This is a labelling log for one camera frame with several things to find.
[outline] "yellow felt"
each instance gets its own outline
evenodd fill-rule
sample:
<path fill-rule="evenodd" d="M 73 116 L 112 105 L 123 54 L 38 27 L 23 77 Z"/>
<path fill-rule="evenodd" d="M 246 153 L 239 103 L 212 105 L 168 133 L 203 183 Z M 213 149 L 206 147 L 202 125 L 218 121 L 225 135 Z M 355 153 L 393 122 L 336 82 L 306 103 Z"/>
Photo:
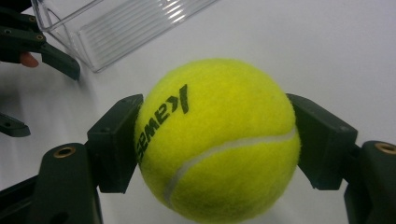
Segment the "yellow felt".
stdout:
<path fill-rule="evenodd" d="M 183 113 L 178 105 L 172 112 L 167 99 L 179 98 L 185 85 L 189 110 Z M 225 142 L 282 135 L 295 126 L 286 94 L 264 72 L 237 60 L 202 60 L 167 74 L 140 109 L 136 143 L 163 104 L 168 117 L 155 130 L 139 165 L 148 187 L 167 206 L 163 191 L 185 161 Z M 183 176 L 172 194 L 172 208 L 200 222 L 252 217 L 283 192 L 299 148 L 296 135 L 284 144 L 260 144 L 214 155 Z"/>

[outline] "yellow tennis ball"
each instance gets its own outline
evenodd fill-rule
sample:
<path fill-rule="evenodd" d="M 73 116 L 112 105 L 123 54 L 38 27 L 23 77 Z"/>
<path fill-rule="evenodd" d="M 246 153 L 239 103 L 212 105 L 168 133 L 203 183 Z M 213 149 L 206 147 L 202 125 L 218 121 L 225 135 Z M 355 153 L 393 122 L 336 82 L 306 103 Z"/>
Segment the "yellow tennis ball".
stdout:
<path fill-rule="evenodd" d="M 229 59 L 167 74 L 140 108 L 134 140 L 156 198 L 203 223 L 266 211 L 290 182 L 300 152 L 287 95 L 264 72 Z"/>

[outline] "hand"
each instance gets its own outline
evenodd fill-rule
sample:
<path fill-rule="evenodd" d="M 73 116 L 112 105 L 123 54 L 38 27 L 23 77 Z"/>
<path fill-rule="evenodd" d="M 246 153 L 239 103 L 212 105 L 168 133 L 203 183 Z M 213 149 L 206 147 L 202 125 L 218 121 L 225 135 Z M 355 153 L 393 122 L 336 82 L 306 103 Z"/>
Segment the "hand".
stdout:
<path fill-rule="evenodd" d="M 29 52 L 23 52 L 20 56 L 20 62 L 26 67 L 37 67 L 38 61 Z"/>

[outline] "brass screw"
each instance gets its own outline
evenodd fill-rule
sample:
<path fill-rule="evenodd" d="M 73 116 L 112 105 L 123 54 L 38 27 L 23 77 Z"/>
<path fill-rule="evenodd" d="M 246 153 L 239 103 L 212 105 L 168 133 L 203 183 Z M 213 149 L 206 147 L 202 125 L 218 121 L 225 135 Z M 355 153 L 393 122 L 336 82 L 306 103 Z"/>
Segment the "brass screw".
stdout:
<path fill-rule="evenodd" d="M 53 154 L 53 157 L 62 159 L 73 155 L 75 152 L 76 152 L 75 147 L 63 147 L 56 150 L 56 152 Z"/>
<path fill-rule="evenodd" d="M 396 155 L 396 146 L 394 145 L 388 143 L 376 143 L 375 147 L 378 150 L 388 153 L 390 155 Z"/>

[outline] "transparent plastic tray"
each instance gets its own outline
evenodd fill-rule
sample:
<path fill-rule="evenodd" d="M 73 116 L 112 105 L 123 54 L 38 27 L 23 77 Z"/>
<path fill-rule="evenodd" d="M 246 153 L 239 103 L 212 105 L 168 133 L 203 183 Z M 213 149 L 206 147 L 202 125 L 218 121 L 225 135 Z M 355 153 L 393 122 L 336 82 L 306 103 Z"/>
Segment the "transparent plastic tray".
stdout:
<path fill-rule="evenodd" d="M 99 72 L 214 2 L 32 0 L 32 5 L 40 29 Z"/>

